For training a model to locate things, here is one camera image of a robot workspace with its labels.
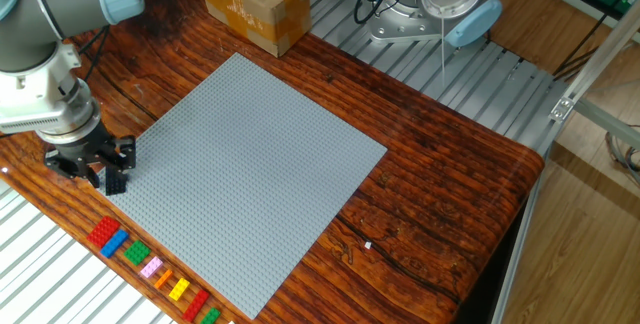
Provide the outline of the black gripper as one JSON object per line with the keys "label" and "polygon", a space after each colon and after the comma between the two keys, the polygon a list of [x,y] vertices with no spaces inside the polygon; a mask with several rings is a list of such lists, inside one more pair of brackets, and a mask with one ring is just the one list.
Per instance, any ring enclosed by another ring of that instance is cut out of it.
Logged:
{"label": "black gripper", "polygon": [[91,167],[99,154],[99,161],[109,168],[125,171],[136,167],[136,138],[114,137],[102,121],[82,138],[67,144],[55,144],[44,156],[45,165],[67,178],[81,178],[94,188],[100,187],[100,179]]}

